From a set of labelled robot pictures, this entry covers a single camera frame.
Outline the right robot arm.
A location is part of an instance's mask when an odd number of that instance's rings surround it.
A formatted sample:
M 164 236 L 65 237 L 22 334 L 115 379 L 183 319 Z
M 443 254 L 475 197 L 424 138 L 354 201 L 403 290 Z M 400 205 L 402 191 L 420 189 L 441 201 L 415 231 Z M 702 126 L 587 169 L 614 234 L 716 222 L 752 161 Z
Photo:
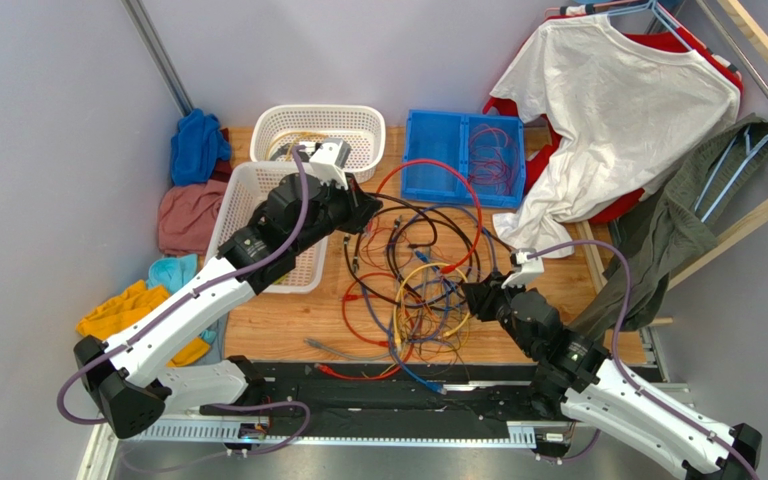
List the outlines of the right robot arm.
M 654 388 L 600 343 L 563 325 L 535 289 L 506 288 L 493 273 L 461 290 L 471 315 L 496 322 L 536 362 L 527 399 L 545 418 L 584 422 L 678 479 L 755 479 L 762 436 L 708 418 Z

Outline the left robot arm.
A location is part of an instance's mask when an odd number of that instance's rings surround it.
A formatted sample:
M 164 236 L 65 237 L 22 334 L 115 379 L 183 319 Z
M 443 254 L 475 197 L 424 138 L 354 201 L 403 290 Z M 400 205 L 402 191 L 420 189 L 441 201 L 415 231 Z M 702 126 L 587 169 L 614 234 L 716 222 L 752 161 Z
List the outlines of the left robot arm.
M 128 439 L 165 414 L 238 403 L 260 380 L 246 359 L 187 367 L 171 367 L 170 360 L 221 316 L 286 277 L 321 240 L 336 231 L 361 233 L 382 206 L 352 177 L 341 187 L 311 174 L 285 176 L 188 284 L 123 331 L 76 344 L 78 375 L 103 422 Z

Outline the white rectangular basket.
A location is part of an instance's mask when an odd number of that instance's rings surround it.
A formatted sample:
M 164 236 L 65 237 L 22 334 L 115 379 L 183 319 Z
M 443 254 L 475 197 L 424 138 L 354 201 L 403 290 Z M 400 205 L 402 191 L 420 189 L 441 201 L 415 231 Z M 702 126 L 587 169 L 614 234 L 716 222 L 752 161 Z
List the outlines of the white rectangular basket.
M 243 162 L 231 174 L 213 233 L 204 258 L 212 257 L 218 247 L 253 217 L 256 208 L 280 181 L 298 169 L 291 162 Z M 309 294 L 323 277 L 328 238 L 300 254 L 296 267 L 281 281 L 265 290 L 269 294 Z

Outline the blue cloth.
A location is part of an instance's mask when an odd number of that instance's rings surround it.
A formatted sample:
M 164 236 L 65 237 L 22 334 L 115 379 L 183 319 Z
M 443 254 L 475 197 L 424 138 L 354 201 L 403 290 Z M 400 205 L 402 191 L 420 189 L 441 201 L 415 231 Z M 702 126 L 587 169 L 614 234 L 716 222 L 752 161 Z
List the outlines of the blue cloth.
M 177 124 L 171 138 L 170 176 L 174 186 L 206 183 L 219 161 L 229 161 L 232 148 L 213 114 L 193 109 Z

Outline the blue divided bin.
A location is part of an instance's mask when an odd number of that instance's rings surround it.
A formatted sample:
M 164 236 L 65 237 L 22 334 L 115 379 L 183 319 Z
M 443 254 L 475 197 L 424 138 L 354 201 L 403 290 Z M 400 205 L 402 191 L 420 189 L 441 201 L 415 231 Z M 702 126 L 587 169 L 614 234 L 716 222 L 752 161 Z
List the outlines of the blue divided bin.
M 425 162 L 401 171 L 407 200 L 471 205 L 472 188 L 483 208 L 515 209 L 524 196 L 524 132 L 516 117 L 412 110 L 403 160 Z

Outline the yellow cloth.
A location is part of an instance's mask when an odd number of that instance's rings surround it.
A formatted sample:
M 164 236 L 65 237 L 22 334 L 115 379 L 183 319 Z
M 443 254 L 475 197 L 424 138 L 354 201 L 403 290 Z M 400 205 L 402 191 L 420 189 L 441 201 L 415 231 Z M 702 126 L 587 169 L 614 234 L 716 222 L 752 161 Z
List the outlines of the yellow cloth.
M 111 335 L 132 327 L 170 296 L 171 293 L 164 286 L 148 287 L 145 280 L 139 280 L 83 317 L 76 325 L 76 332 L 82 337 L 94 336 L 106 340 Z M 181 348 L 167 366 L 191 365 L 204 357 L 210 349 L 211 345 L 207 341 L 195 338 Z

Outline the white oval basket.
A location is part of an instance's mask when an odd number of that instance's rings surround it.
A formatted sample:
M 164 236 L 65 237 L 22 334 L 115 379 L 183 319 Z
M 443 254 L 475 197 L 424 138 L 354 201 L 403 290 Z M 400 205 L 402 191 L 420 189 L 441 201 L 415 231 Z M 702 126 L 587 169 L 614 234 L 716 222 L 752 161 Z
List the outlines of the white oval basket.
M 311 149 L 324 139 L 345 140 L 351 153 L 344 170 L 360 183 L 370 180 L 383 157 L 386 129 L 382 114 L 368 106 L 288 104 L 266 110 L 258 119 L 249 156 L 257 161 L 288 161 L 289 149 Z

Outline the cyan cloth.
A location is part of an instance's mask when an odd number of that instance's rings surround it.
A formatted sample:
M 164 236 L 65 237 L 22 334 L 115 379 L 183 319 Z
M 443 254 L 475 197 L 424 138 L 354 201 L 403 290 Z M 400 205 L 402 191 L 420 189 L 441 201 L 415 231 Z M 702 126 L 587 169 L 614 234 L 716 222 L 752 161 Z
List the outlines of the cyan cloth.
M 148 269 L 148 289 L 164 287 L 169 294 L 178 292 L 198 271 L 198 255 L 167 256 L 155 261 Z

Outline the pink cloth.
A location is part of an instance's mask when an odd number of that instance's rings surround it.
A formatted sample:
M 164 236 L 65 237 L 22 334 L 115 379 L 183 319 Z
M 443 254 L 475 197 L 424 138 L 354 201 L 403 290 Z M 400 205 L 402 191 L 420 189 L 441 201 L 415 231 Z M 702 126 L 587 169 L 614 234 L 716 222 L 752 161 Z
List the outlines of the pink cloth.
M 228 184 L 216 180 L 172 187 L 158 209 L 158 248 L 166 255 L 204 255 Z

